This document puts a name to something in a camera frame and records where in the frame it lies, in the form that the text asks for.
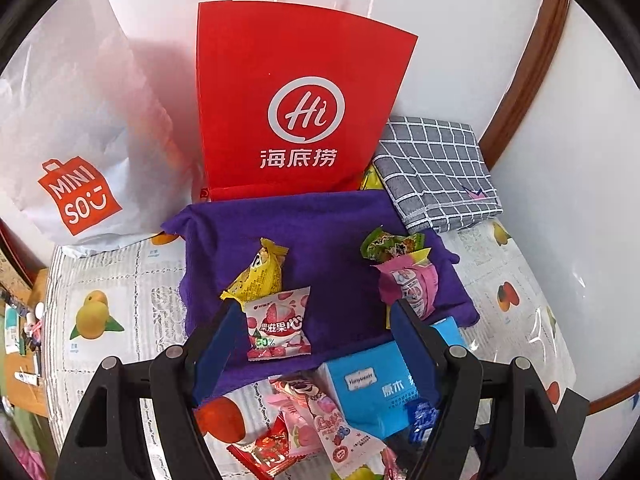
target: pink candy wrapper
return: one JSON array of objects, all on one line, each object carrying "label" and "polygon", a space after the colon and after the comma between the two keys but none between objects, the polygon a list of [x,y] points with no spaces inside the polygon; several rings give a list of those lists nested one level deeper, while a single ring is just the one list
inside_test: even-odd
[{"label": "pink candy wrapper", "polygon": [[303,456],[322,451],[322,442],[313,426],[306,423],[298,409],[285,394],[267,397],[271,406],[280,409],[289,432],[289,455]]},{"label": "pink candy wrapper", "polygon": [[302,332],[310,290],[307,286],[276,292],[244,304],[252,346],[247,352],[249,361],[311,354],[311,343]]},{"label": "pink candy wrapper", "polygon": [[421,253],[422,251],[416,251],[396,256],[375,267],[380,271],[380,299],[387,305],[392,305],[404,298],[416,315],[425,319],[434,311],[433,300],[438,291],[438,273],[428,259],[420,259]]},{"label": "pink candy wrapper", "polygon": [[381,440],[349,426],[335,402],[311,381],[277,380],[273,386],[292,400],[298,413],[316,430],[340,478],[347,478],[385,449]]}]

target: blue tissue box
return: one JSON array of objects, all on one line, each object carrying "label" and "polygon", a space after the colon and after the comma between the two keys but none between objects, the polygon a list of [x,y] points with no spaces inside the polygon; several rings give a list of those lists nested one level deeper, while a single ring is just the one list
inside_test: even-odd
[{"label": "blue tissue box", "polygon": [[[449,345],[464,346],[453,318],[433,325]],[[317,377],[347,422],[380,439],[404,430],[404,405],[418,397],[395,341],[324,363]]]}]

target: green candy wrapper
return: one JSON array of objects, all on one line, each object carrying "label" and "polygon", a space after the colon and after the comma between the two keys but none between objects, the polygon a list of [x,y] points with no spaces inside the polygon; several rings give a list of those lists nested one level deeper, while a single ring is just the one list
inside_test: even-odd
[{"label": "green candy wrapper", "polygon": [[399,236],[387,233],[378,227],[365,238],[360,254],[367,260],[373,260],[379,264],[389,261],[391,258],[403,254],[415,253],[424,248],[424,235],[416,233],[410,236]]}]

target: candy wrapper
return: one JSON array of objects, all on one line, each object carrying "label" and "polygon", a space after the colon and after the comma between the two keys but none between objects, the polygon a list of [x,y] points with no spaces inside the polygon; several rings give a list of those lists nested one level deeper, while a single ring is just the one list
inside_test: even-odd
[{"label": "candy wrapper", "polygon": [[415,253],[424,248],[424,235],[416,233],[410,236],[397,236],[382,230],[382,227],[375,229],[365,238],[360,254],[367,260],[373,260],[379,264],[388,262],[391,258],[402,256],[403,254]]},{"label": "candy wrapper", "polygon": [[244,304],[252,346],[247,352],[249,361],[311,354],[311,343],[302,332],[310,291],[307,286]]},{"label": "candy wrapper", "polygon": [[409,415],[409,442],[423,442],[436,425],[440,412],[425,399],[410,400],[405,408]]},{"label": "candy wrapper", "polygon": [[324,449],[314,427],[302,418],[289,397],[276,394],[267,397],[267,402],[279,408],[284,418],[289,432],[289,456],[306,456]]},{"label": "candy wrapper", "polygon": [[381,440],[349,426],[335,402],[311,381],[277,380],[273,386],[289,397],[300,415],[313,425],[340,478],[347,478],[385,449]]},{"label": "candy wrapper", "polygon": [[[438,273],[427,259],[428,251],[404,254],[375,266],[380,271],[380,299],[391,306],[404,298],[420,319],[434,311],[433,300],[438,291]],[[388,309],[386,327],[389,328]]]},{"label": "candy wrapper", "polygon": [[262,248],[251,265],[220,295],[221,300],[235,298],[242,305],[282,290],[282,264],[289,252],[267,238],[260,238]]},{"label": "candy wrapper", "polygon": [[382,463],[385,465],[384,480],[405,480],[406,474],[400,470],[396,460],[398,457],[390,447],[385,447],[380,453]]},{"label": "candy wrapper", "polygon": [[289,437],[282,416],[279,416],[273,427],[262,437],[245,449],[232,444],[226,448],[245,468],[258,480],[273,480],[304,457],[289,455]]},{"label": "candy wrapper", "polygon": [[369,167],[365,170],[360,189],[385,189],[373,164],[369,164]]}]

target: red candy wrapper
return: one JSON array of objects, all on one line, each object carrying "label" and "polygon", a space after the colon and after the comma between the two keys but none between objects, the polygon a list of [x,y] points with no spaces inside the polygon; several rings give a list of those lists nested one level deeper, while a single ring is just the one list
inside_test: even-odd
[{"label": "red candy wrapper", "polygon": [[289,434],[282,416],[276,418],[273,427],[248,450],[242,450],[234,444],[226,450],[258,480],[273,480],[274,476],[304,458],[289,456]]},{"label": "red candy wrapper", "polygon": [[307,286],[244,304],[252,347],[247,352],[249,361],[311,354],[311,343],[302,332],[310,291]]}]

